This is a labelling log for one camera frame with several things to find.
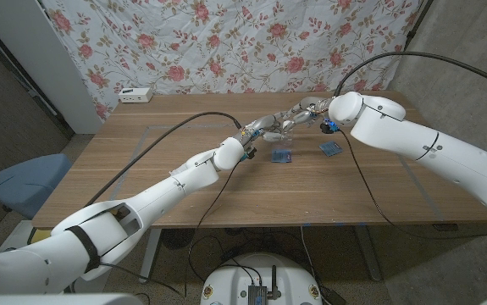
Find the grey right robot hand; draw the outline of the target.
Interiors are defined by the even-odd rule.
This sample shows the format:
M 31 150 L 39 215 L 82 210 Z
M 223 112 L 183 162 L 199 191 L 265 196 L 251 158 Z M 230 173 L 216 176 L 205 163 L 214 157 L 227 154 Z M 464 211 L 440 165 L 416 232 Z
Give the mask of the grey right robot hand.
M 298 104 L 283 114 L 283 132 L 288 132 L 300 124 L 312 125 L 319 115 L 328 111 L 332 101 L 332 97 L 304 97 Z

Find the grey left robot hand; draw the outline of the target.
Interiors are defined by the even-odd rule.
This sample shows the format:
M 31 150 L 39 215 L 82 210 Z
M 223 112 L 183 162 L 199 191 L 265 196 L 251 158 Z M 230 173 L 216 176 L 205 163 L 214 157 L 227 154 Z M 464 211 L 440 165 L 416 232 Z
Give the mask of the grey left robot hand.
M 249 148 L 251 144 L 259 137 L 266 142 L 283 142 L 289 143 L 293 139 L 292 130 L 283 132 L 282 123 L 284 112 L 265 115 L 245 125 L 238 131 L 234 138 L 244 148 Z

